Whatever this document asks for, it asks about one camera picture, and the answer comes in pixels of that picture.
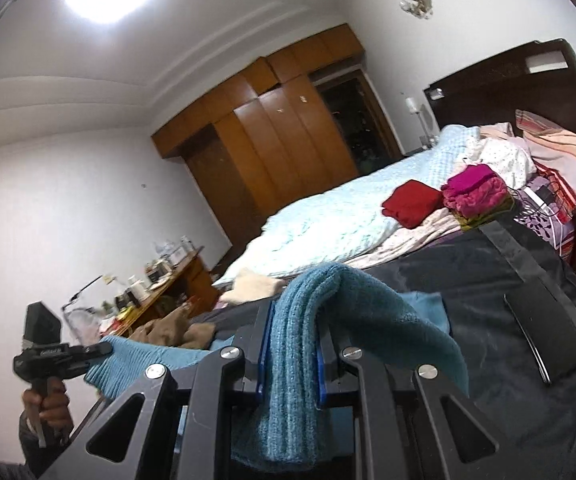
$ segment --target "pink folded towel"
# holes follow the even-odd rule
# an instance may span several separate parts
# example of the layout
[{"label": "pink folded towel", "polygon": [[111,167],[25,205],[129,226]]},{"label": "pink folded towel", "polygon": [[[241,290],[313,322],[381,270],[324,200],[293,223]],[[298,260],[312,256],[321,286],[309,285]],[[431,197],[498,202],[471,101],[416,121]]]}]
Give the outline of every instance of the pink folded towel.
[{"label": "pink folded towel", "polygon": [[468,193],[496,175],[497,173],[492,171],[487,164],[466,166],[461,173],[448,179],[448,182],[442,186],[442,191],[452,189],[455,193]]},{"label": "pink folded towel", "polygon": [[484,181],[480,186],[466,192],[458,193],[451,188],[442,189],[444,205],[448,209],[456,210],[465,218],[487,213],[501,204],[508,196],[508,188],[504,180],[493,173],[492,178]]}]

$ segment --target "folded clothes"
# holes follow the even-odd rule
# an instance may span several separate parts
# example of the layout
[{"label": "folded clothes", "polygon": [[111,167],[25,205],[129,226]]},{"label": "folded clothes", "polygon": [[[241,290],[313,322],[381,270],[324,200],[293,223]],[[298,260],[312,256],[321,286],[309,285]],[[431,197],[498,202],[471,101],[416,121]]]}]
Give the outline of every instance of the folded clothes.
[{"label": "folded clothes", "polygon": [[448,179],[448,182],[442,186],[442,191],[451,189],[455,194],[468,193],[496,175],[497,173],[492,171],[487,164],[466,166],[461,173]]},{"label": "folded clothes", "polygon": [[475,227],[479,227],[480,225],[487,224],[495,219],[495,217],[501,213],[506,211],[510,211],[514,206],[513,197],[510,193],[507,193],[506,197],[504,198],[503,202],[495,207],[492,211],[488,211],[487,213],[475,216],[474,218],[465,218],[456,211],[453,211],[452,214],[459,222],[460,226],[462,227],[462,231],[468,231],[470,229],[474,229]]},{"label": "folded clothes", "polygon": [[[303,469],[332,458],[330,410],[317,406],[314,359],[316,315],[324,305],[330,319],[350,331],[354,344],[402,368],[433,364],[467,393],[466,365],[459,346],[447,335],[439,294],[400,295],[343,264],[316,267],[293,280],[274,305],[263,403],[233,413],[232,455],[240,462],[276,471]],[[113,355],[91,367],[84,380],[110,399],[149,364],[179,368],[207,354],[116,336],[104,340],[112,343]]]},{"label": "folded clothes", "polygon": [[383,202],[382,214],[394,218],[406,229],[414,229],[431,212],[441,209],[442,203],[440,191],[417,180],[409,180]]},{"label": "folded clothes", "polygon": [[444,189],[444,205],[466,218],[491,211],[508,195],[506,183],[500,176],[489,178],[475,189],[466,193],[455,193],[452,188]]}]

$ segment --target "black phone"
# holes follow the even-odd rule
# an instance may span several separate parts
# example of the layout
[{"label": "black phone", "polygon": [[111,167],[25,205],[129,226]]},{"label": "black phone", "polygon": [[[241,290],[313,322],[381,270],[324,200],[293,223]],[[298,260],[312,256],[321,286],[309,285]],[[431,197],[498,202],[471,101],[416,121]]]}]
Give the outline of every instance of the black phone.
[{"label": "black phone", "polygon": [[504,299],[528,340],[544,383],[576,370],[576,327],[542,280],[529,280]]}]

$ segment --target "human hand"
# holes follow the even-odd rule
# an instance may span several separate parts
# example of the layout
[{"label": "human hand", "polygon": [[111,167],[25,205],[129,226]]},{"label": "human hand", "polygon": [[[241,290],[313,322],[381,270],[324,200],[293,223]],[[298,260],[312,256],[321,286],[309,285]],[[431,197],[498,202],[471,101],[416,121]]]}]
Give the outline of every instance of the human hand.
[{"label": "human hand", "polygon": [[21,396],[26,416],[32,420],[31,413],[39,411],[39,418],[62,434],[70,434],[73,430],[72,416],[68,409],[70,399],[66,395],[66,385],[57,377],[48,379],[48,396],[42,396],[35,390],[27,389]]}]

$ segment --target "dark gray blanket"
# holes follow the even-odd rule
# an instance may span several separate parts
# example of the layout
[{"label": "dark gray blanket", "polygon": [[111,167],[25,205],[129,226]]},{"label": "dark gray blanket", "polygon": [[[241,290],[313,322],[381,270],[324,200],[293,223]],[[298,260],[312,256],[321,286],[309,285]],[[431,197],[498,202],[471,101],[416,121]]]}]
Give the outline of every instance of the dark gray blanket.
[{"label": "dark gray blanket", "polygon": [[[576,311],[576,274],[529,229],[512,219],[499,225],[514,247],[503,236],[492,241],[473,230],[367,272],[398,291],[441,292],[468,367],[471,399],[526,453],[542,478],[576,480],[576,373],[545,386],[504,303],[504,294],[521,285],[526,272],[544,272]],[[216,323],[217,337],[224,339],[253,323],[256,313],[252,303],[196,320]]]}]

